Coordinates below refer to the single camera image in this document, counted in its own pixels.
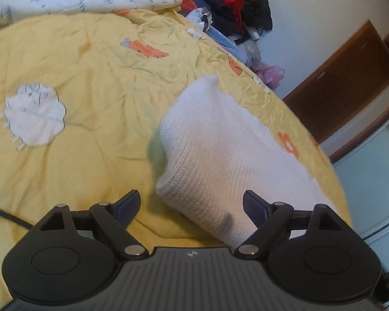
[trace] light blue towel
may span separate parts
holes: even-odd
[[[240,49],[238,49],[237,45],[229,40],[224,34],[220,31],[216,30],[212,26],[209,27],[209,30],[206,32],[211,39],[215,42],[218,42],[226,51],[230,52],[233,56],[235,56],[239,61],[243,64],[246,64],[248,61],[248,57],[245,53],[243,53]]]

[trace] plastic bag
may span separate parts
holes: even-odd
[[[186,18],[204,33],[209,30],[212,24],[212,14],[206,8],[193,9]]]
[[[284,78],[285,74],[284,69],[281,69],[276,65],[270,67],[262,63],[256,70],[254,70],[254,72],[271,90],[275,90],[277,87],[279,87],[280,82]]]

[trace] black cable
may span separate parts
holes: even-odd
[[[30,230],[33,227],[33,224],[30,224],[29,222],[26,222],[25,220],[22,220],[21,218],[18,218],[17,216],[11,215],[9,213],[6,213],[5,211],[2,211],[0,209],[0,217],[5,218],[6,220],[9,220],[23,228],[26,228],[27,230]]]

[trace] bed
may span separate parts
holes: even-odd
[[[333,168],[299,120],[173,8],[39,16],[0,30],[0,209],[34,224],[57,203],[83,210],[137,189],[141,210],[128,230],[148,249],[220,245],[154,191],[166,164],[159,124],[181,91],[208,74],[350,223]],[[44,109],[21,117],[9,110],[13,101]],[[11,299],[1,263],[25,233],[0,218],[0,308]]]

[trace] wooden door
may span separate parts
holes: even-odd
[[[389,84],[389,52],[368,21],[283,100],[323,142]]]

